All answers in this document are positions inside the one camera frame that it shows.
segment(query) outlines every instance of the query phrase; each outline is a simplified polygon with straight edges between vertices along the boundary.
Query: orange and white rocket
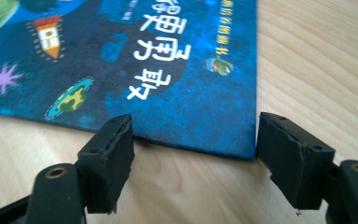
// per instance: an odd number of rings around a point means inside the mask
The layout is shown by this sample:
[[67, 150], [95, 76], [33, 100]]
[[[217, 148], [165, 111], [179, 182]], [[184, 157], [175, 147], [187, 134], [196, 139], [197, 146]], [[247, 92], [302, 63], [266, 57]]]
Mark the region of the orange and white rocket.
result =
[[60, 38], [57, 29], [60, 19], [60, 16], [52, 16], [34, 21], [42, 50], [54, 59], [57, 59], [60, 54]]

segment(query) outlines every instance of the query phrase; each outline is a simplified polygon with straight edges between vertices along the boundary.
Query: purple star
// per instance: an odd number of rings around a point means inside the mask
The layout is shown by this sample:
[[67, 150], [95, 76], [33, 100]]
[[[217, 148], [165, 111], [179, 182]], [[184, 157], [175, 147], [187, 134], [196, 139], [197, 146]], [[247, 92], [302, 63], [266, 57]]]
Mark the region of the purple star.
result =
[[12, 87], [17, 87], [19, 86], [19, 84], [17, 84], [16, 82], [14, 82], [14, 79], [17, 79], [19, 77], [22, 77], [22, 75], [14, 75], [13, 71], [14, 69], [16, 69], [17, 64], [14, 64], [10, 70], [7, 71], [7, 64], [4, 65], [4, 67], [2, 68], [2, 72], [0, 73], [0, 90], [1, 90], [1, 95], [5, 94], [7, 92], [7, 86], [12, 86]]

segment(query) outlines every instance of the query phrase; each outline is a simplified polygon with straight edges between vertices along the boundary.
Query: wood grain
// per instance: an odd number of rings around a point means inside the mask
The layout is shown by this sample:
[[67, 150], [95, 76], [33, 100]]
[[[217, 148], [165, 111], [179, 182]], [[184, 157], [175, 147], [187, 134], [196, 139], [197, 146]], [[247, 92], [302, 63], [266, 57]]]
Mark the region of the wood grain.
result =
[[[358, 1], [258, 2], [257, 112], [281, 114], [358, 160]], [[0, 117], [0, 207], [34, 177], [74, 162], [92, 133]], [[324, 223], [293, 209], [260, 161], [135, 144], [116, 215], [89, 223]]]

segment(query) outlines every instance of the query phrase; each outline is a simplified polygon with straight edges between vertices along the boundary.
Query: blue book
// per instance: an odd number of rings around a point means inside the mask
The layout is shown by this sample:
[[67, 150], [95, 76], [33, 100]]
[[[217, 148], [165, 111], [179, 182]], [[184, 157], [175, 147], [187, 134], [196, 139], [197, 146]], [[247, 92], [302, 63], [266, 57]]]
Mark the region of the blue book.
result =
[[255, 0], [0, 1], [0, 115], [255, 157]]

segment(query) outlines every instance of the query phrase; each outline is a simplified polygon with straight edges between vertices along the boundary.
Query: colorful planet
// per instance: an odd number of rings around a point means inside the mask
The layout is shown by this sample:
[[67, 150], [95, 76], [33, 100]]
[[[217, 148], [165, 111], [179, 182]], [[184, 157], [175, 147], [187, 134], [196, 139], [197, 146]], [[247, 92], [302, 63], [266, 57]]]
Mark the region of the colorful planet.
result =
[[87, 90], [92, 84], [91, 77], [85, 77], [64, 91], [57, 101], [46, 112], [46, 119], [54, 119], [62, 112], [71, 112], [81, 107], [87, 99]]

